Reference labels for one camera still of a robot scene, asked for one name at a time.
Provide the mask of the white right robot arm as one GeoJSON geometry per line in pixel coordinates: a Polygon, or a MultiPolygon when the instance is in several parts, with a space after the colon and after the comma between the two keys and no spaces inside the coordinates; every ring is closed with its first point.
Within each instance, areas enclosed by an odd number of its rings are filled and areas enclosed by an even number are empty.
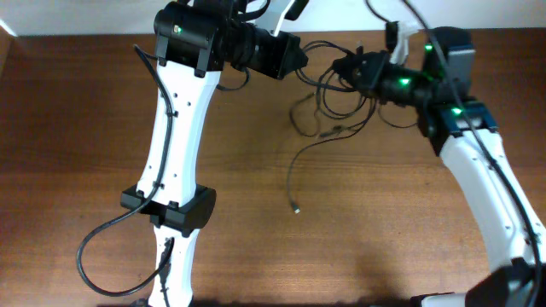
{"type": "Polygon", "coordinates": [[[464,293],[415,296],[414,306],[543,306],[545,226],[506,157],[496,120],[468,94],[475,48],[469,31],[428,33],[421,70],[386,51],[357,51],[333,63],[354,90],[414,107],[421,134],[459,184],[479,226],[490,273],[464,293]]]}

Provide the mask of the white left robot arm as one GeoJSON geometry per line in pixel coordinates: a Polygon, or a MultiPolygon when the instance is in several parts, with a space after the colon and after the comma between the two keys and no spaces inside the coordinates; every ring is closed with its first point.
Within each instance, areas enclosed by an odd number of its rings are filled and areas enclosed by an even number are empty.
{"type": "Polygon", "coordinates": [[[281,29],[303,1],[174,1],[154,17],[152,71],[158,105],[147,163],[121,196],[123,207],[150,218],[156,239],[154,286],[141,306],[188,306],[198,234],[212,215],[216,191],[196,182],[206,112],[225,65],[282,79],[307,64],[300,40],[281,29]]]}

